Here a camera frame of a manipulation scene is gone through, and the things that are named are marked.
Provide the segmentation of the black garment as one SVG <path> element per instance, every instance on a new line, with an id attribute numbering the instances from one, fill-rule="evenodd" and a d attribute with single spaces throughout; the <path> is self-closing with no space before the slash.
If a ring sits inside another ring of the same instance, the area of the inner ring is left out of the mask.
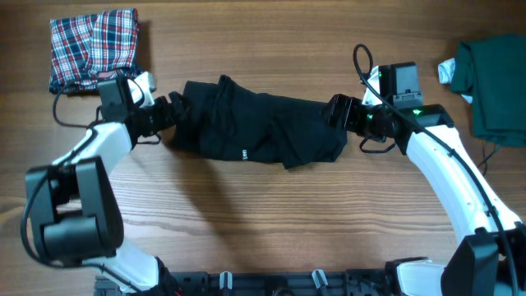
<path id="1" fill-rule="evenodd" d="M 174 148 L 203 158 L 281 163 L 286 169 L 334 162 L 347 132 L 322 117 L 322 102 L 252 92 L 230 76 L 215 83 L 188 81 L 168 97 L 178 121 Z"/>

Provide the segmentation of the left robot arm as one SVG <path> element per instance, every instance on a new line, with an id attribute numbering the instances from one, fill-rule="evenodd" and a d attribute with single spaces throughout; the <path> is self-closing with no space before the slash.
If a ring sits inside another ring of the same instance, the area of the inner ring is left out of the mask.
<path id="1" fill-rule="evenodd" d="M 149 72 L 97 85 L 102 104 L 85 137 L 47 166 L 27 171 L 21 217 L 26 253 L 53 269 L 93 268 L 122 294 L 181 295 L 183 287 L 163 262 L 126 240 L 108 179 L 138 144 L 178 122 L 178 102 L 154 98 Z"/>

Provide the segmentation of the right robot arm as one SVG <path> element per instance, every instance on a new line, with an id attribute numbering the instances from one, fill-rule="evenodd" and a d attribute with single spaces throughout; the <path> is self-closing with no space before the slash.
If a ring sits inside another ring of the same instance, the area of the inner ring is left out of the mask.
<path id="1" fill-rule="evenodd" d="M 441 201 L 458 242 L 446 264 L 426 257 L 392 261 L 385 267 L 395 295 L 523 295 L 525 226 L 493 192 L 439 104 L 425 105 L 413 62 L 380 66 L 362 83 L 382 96 L 334 95 L 322 111 L 332 127 L 373 141 L 392 138 L 420 169 Z"/>

